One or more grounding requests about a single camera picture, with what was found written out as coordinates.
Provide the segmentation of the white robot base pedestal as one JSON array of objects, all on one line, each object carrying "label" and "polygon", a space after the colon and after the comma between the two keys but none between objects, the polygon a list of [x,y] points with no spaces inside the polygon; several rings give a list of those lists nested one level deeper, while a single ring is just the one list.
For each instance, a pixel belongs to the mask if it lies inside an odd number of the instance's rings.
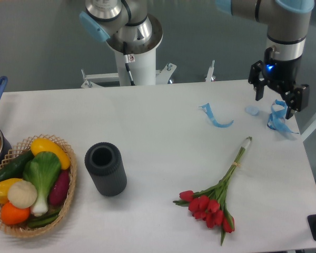
[{"label": "white robot base pedestal", "polygon": [[85,83],[119,81],[120,86],[171,84],[177,66],[167,63],[164,68],[156,68],[156,49],[161,44],[163,29],[154,16],[148,15],[139,25],[122,26],[114,34],[106,33],[101,24],[85,12],[80,13],[80,22],[91,37],[107,43],[114,52],[117,73],[94,74],[85,77]]}]

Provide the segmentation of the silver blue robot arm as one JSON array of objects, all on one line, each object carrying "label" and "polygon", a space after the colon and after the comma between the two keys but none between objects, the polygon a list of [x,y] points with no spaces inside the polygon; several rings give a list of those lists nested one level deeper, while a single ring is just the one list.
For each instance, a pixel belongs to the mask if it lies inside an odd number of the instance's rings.
[{"label": "silver blue robot arm", "polygon": [[[307,107],[309,86],[298,85],[300,66],[314,1],[216,1],[219,10],[268,27],[264,59],[251,66],[248,82],[256,100],[269,87],[287,105],[285,117]],[[149,52],[161,42],[160,22],[146,1],[86,1],[79,20],[91,37],[120,54]]]}]

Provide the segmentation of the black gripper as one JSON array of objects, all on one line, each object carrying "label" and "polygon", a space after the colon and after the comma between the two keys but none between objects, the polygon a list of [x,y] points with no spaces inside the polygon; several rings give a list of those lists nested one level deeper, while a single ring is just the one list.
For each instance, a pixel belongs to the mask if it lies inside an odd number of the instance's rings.
[{"label": "black gripper", "polygon": [[257,61],[251,65],[248,83],[253,85],[256,101],[263,98],[265,85],[280,94],[288,107],[285,118],[290,119],[308,106],[310,86],[296,85],[299,58],[280,61],[271,57],[274,52],[274,47],[268,47],[263,62]]}]

